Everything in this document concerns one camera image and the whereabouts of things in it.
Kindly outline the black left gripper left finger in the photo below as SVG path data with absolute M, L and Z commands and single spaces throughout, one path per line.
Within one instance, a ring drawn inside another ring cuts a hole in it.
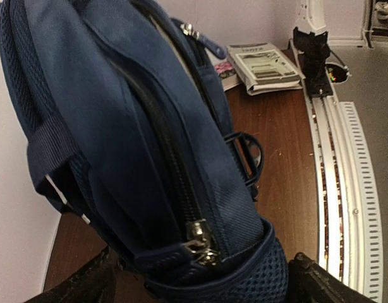
M 115 296 L 115 264 L 106 247 L 65 281 L 26 303 L 114 302 Z

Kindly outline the navy blue student backpack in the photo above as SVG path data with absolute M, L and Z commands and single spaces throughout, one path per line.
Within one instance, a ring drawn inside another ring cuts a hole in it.
M 288 264 L 251 193 L 208 58 L 155 1 L 1 1 L 0 56 L 35 190 L 82 217 L 165 302 L 284 302 Z

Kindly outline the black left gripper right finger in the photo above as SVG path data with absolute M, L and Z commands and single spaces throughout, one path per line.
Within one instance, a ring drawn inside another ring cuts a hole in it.
M 349 288 L 306 254 L 299 252 L 288 263 L 287 301 L 291 303 L 372 303 L 373 300 Z

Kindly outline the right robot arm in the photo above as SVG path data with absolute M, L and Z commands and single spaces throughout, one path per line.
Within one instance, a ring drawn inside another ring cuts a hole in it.
M 296 49 L 302 52 L 301 70 L 305 75 L 307 94 L 311 98 L 332 95 L 326 70 L 326 60 L 330 56 L 327 41 L 324 2 L 298 1 L 293 42 Z

